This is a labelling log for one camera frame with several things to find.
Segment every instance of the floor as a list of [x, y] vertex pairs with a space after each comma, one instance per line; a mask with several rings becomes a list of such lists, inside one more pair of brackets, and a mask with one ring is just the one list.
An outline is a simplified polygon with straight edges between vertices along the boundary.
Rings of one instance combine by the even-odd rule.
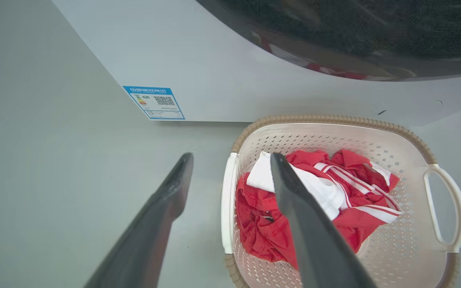
[[[450, 123], [419, 132], [461, 185]], [[186, 151], [194, 173], [159, 287], [233, 287], [220, 191], [245, 126], [147, 120], [50, 1], [1, 1], [0, 287], [83, 286]]]

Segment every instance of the white plastic basket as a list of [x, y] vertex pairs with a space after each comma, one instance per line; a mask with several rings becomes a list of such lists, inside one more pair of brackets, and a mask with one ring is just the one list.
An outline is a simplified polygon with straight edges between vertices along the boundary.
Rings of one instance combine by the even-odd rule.
[[[298, 288], [300, 275], [287, 262], [271, 263], [245, 252], [235, 221], [239, 177], [251, 170], [261, 151], [282, 153], [348, 149], [390, 170], [400, 182], [391, 195], [404, 214], [362, 244], [357, 257], [380, 287], [454, 287], [461, 247], [461, 192], [430, 150], [403, 127], [329, 115], [275, 116], [258, 120], [240, 135], [227, 161], [222, 190], [222, 242], [237, 287]], [[428, 174], [437, 173], [455, 204], [456, 230], [446, 243], [439, 232]]]

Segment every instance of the washing machine door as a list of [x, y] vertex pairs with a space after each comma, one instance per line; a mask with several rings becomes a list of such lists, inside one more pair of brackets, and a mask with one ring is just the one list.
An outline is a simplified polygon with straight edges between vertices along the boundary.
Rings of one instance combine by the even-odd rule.
[[198, 0], [307, 69], [360, 80], [461, 75], [461, 0]]

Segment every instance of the white handle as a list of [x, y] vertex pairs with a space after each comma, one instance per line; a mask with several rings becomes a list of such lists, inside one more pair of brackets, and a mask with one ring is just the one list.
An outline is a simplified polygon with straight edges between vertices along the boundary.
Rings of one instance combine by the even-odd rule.
[[236, 194], [236, 173], [238, 171], [238, 153], [231, 153], [225, 166], [222, 187], [222, 244], [225, 254], [232, 254], [234, 238], [234, 198]]
[[[455, 213], [456, 213], [456, 227], [455, 227], [455, 235], [453, 237], [453, 241], [448, 243], [442, 239], [441, 231], [439, 230], [439, 224], [437, 223], [437, 216], [435, 215], [435, 208], [433, 206], [433, 201], [431, 198], [431, 191], [430, 191], [430, 183], [428, 182], [428, 175], [430, 172], [435, 172], [439, 177], [441, 177], [442, 181], [446, 185], [453, 199], [453, 203], [455, 206]], [[428, 171], [424, 175], [424, 182], [426, 187], [426, 193], [428, 195], [428, 201], [430, 204], [430, 211], [431, 217], [433, 220], [433, 225], [435, 227], [435, 235], [437, 236], [437, 240], [443, 244], [447, 248], [449, 252], [458, 253], [461, 247], [461, 191], [456, 182], [451, 178], [451, 176], [442, 168], [440, 168], [437, 164], [428, 165]]]

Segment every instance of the red clothing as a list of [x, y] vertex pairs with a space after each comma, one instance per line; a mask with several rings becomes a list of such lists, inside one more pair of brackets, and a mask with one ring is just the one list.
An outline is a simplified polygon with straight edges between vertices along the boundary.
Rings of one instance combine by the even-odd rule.
[[[355, 253], [378, 226], [401, 214], [399, 206], [387, 195], [399, 179], [388, 172], [378, 173], [363, 156], [341, 150], [329, 160], [323, 151], [296, 151], [286, 159], [342, 188], [346, 199], [333, 224]], [[236, 189], [236, 219], [243, 248], [258, 258], [286, 261], [298, 269], [289, 222], [280, 213], [275, 194], [247, 185], [248, 175], [241, 176]]]

